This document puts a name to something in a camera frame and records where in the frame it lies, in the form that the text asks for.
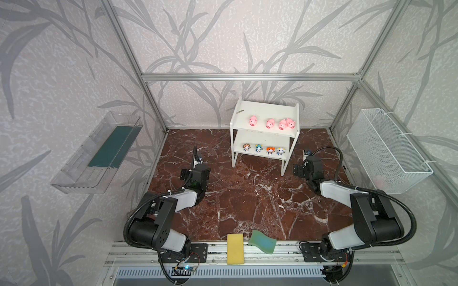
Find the white hooded blue cat figurine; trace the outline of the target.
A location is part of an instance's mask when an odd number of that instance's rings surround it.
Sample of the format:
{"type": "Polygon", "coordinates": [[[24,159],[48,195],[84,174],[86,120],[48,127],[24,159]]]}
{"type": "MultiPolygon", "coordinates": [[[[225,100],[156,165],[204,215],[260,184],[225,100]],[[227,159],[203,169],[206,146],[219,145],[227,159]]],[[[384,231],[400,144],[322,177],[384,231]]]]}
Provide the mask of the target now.
{"type": "Polygon", "coordinates": [[[285,149],[285,148],[279,147],[279,148],[276,149],[276,154],[277,154],[278,156],[282,156],[282,155],[284,155],[285,153],[286,153],[286,149],[285,149]]]}

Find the green blue cat figurine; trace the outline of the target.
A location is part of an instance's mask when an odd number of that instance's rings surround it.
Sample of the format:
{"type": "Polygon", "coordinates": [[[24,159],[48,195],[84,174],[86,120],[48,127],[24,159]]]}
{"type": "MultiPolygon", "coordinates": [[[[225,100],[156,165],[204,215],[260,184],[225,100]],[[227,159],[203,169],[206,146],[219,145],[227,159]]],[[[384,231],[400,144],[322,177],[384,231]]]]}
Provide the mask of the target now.
{"type": "Polygon", "coordinates": [[[260,153],[262,150],[263,150],[263,147],[262,147],[261,144],[257,144],[257,145],[255,146],[255,151],[256,151],[257,153],[260,153]]]}

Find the pink pig toy cluster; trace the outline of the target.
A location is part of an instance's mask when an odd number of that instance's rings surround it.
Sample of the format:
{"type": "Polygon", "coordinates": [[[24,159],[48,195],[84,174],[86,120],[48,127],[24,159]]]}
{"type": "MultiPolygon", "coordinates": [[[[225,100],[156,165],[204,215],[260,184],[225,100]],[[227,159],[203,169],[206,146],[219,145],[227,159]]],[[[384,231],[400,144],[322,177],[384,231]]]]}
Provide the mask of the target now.
{"type": "Polygon", "coordinates": [[[275,126],[275,120],[274,119],[268,119],[266,122],[266,128],[267,129],[273,129],[275,126]]]}
{"type": "Polygon", "coordinates": [[[257,117],[256,117],[256,116],[251,116],[251,117],[250,117],[250,119],[249,119],[249,125],[250,125],[251,127],[256,126],[257,122],[258,122],[258,121],[257,121],[257,117]]]}
{"type": "Polygon", "coordinates": [[[281,120],[279,122],[279,129],[280,130],[285,130],[287,128],[287,121],[285,119],[281,120]]]}

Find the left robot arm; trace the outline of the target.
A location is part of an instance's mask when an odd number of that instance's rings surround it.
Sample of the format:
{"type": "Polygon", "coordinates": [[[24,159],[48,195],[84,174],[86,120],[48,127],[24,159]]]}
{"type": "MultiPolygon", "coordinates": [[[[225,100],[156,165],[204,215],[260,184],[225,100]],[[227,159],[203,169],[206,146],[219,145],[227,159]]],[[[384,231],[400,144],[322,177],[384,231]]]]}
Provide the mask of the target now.
{"type": "Polygon", "coordinates": [[[205,163],[195,163],[183,169],[184,185],[175,192],[147,193],[125,223],[123,236],[127,244],[160,253],[170,251],[187,257],[191,242],[185,234],[172,229],[174,215],[197,206],[208,189],[211,168],[205,163]]]}

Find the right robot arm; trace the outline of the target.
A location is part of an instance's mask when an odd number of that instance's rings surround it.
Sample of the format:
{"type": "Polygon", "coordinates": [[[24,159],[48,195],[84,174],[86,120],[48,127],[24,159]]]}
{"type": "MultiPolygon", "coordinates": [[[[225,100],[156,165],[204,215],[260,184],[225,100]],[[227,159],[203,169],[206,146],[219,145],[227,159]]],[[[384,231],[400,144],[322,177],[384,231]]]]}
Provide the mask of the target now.
{"type": "Polygon", "coordinates": [[[353,224],[325,234],[320,243],[322,253],[360,250],[370,247],[395,246],[411,240],[417,231],[414,213],[403,202],[380,189],[368,189],[343,183],[338,173],[343,153],[333,179],[324,177],[324,164],[316,151],[304,151],[303,162],[293,166],[293,175],[306,180],[315,194],[347,206],[352,211],[353,224]]]}

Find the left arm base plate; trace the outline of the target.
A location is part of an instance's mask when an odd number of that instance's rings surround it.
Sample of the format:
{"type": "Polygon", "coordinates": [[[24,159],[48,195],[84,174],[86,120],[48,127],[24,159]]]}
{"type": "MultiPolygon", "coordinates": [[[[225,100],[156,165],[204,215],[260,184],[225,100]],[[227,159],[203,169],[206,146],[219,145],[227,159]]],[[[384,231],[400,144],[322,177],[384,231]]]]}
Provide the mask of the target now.
{"type": "Polygon", "coordinates": [[[160,257],[163,263],[178,263],[183,260],[192,263],[205,263],[208,246],[206,243],[190,243],[186,244],[179,252],[167,250],[160,253],[160,257]]]}

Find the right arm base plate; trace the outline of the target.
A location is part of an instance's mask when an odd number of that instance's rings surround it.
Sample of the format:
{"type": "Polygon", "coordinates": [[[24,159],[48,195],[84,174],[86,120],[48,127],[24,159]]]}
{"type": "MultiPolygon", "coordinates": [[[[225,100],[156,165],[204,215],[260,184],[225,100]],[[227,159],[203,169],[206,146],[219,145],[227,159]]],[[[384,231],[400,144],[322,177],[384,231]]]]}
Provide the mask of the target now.
{"type": "Polygon", "coordinates": [[[326,243],[310,243],[300,241],[298,244],[299,251],[302,253],[304,262],[330,262],[330,263],[347,263],[350,259],[348,249],[335,250],[326,243]]]}

